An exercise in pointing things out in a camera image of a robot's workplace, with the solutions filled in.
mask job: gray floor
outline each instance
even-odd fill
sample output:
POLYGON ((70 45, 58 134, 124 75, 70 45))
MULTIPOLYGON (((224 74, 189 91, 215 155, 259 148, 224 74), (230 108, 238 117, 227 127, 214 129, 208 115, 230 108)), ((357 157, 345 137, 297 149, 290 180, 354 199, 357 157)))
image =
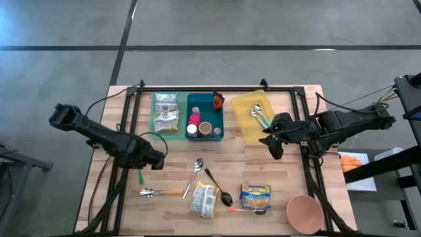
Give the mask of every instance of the gray floor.
MULTIPOLYGON (((0 45, 118 45, 130 0, 0 1, 0 45)), ((143 0, 128 45, 414 45, 421 14, 411 0, 143 0)), ((103 97, 116 51, 0 51, 0 140, 54 162, 34 171, 9 236, 72 232, 92 150, 85 138, 48 125, 56 103, 82 111, 103 97)), ((322 84, 326 98, 344 103, 420 72, 421 51, 126 52, 118 85, 322 84)), ((352 104, 361 107, 378 95, 352 104)), ((402 121, 388 131, 364 132, 352 147, 407 148, 415 144, 402 121)), ((89 117, 101 118, 103 105, 89 117)), ((349 147, 352 140, 342 144, 349 147)), ((415 208, 420 197, 410 190, 415 208)), ((360 230, 416 236, 389 227, 402 219, 395 202, 353 201, 360 230)))

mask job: pink handle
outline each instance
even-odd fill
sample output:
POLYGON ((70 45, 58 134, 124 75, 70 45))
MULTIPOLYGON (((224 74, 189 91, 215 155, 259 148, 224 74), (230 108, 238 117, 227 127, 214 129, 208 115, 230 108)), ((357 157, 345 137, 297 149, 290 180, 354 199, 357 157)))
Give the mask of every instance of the pink handle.
POLYGON ((234 212, 234 211, 238 211, 238 209, 235 208, 235 207, 229 207, 229 208, 227 208, 227 212, 234 212))

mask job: utensil with orange handle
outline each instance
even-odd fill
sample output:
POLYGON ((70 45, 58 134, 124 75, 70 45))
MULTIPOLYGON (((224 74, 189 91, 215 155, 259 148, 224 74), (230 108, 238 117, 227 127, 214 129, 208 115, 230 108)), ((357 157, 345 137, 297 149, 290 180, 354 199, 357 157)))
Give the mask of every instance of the utensil with orange handle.
POLYGON ((154 190, 152 188, 144 188, 140 191, 140 195, 144 198, 153 198, 158 194, 183 194, 183 190, 154 190))
POLYGON ((235 207, 229 207, 227 208, 227 212, 236 212, 236 211, 252 211, 254 213, 256 213, 257 215, 263 215, 266 213, 267 209, 239 209, 239 208, 235 208, 235 207))

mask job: paper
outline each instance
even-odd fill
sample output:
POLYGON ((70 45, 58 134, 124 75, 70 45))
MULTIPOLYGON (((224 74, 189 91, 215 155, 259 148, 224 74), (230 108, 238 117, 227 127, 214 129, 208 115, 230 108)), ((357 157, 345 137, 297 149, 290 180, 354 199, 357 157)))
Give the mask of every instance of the paper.
MULTIPOLYGON (((338 153, 341 155, 348 155, 351 157, 355 157, 359 161, 361 161, 362 165, 369 164, 367 154, 349 153, 349 152, 338 152, 338 153)), ((372 191, 372 192, 377 191, 376 183, 374 182, 373 177, 349 183, 347 184, 347 189, 350 191, 372 191)))

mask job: yellow tray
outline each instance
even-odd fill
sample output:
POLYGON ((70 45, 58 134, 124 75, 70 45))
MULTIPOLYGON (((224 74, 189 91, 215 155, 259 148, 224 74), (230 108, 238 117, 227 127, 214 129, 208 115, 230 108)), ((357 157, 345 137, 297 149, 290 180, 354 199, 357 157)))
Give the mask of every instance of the yellow tray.
POLYGON ((263 90, 239 95, 231 99, 232 110, 243 133, 244 140, 248 144, 257 144, 259 138, 268 136, 268 134, 262 132, 263 128, 257 119, 250 115, 250 109, 254 107, 255 103, 258 103, 262 107, 263 114, 272 122, 275 114, 263 90))

